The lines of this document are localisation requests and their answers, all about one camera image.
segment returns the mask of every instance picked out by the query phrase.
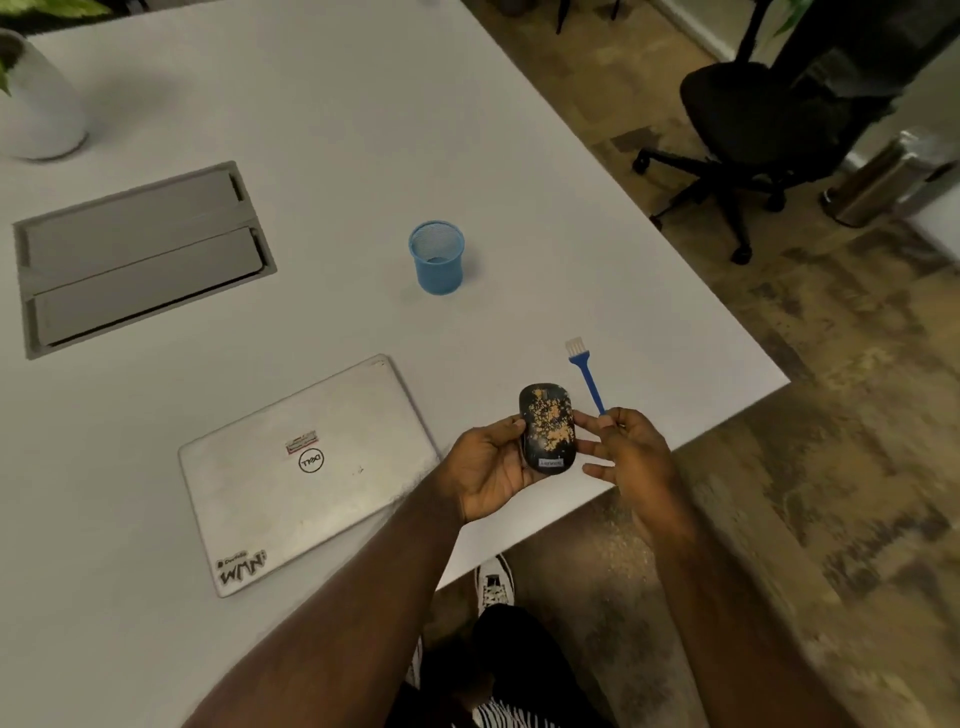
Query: blue mesh pen holder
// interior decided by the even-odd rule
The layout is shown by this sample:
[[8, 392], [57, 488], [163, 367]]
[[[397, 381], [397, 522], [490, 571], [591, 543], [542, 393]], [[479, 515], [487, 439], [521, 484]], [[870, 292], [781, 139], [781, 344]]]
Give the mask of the blue mesh pen holder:
[[431, 220], [410, 233], [410, 255], [417, 264], [417, 282], [427, 293], [453, 293], [464, 280], [460, 258], [464, 234], [455, 225]]

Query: laptop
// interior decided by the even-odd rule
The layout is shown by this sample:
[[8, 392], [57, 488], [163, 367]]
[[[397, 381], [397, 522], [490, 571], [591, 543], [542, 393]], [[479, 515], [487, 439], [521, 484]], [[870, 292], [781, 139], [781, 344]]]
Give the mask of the laptop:
[[180, 448], [219, 596], [373, 515], [437, 462], [383, 354]]

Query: table power outlet cover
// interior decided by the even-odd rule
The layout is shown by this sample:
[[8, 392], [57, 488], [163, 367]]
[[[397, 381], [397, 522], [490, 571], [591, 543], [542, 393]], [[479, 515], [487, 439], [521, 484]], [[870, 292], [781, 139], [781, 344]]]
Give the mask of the table power outlet cover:
[[13, 225], [27, 357], [276, 271], [234, 162]]

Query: computer mouse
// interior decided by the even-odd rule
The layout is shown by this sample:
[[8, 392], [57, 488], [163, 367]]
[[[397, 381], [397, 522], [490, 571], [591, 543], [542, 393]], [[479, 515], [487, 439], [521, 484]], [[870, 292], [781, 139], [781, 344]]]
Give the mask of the computer mouse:
[[533, 470], [557, 475], [577, 457], [570, 395], [559, 384], [531, 384], [520, 392], [520, 415], [527, 423], [520, 449]]

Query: person's left hand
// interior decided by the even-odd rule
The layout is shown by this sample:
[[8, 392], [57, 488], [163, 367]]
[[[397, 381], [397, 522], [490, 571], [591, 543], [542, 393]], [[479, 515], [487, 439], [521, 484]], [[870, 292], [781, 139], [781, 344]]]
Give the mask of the person's left hand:
[[546, 477], [527, 468], [520, 456], [517, 440], [525, 426], [522, 417], [512, 415], [469, 429], [437, 467], [441, 485], [458, 499], [465, 523], [489, 516], [528, 485]]

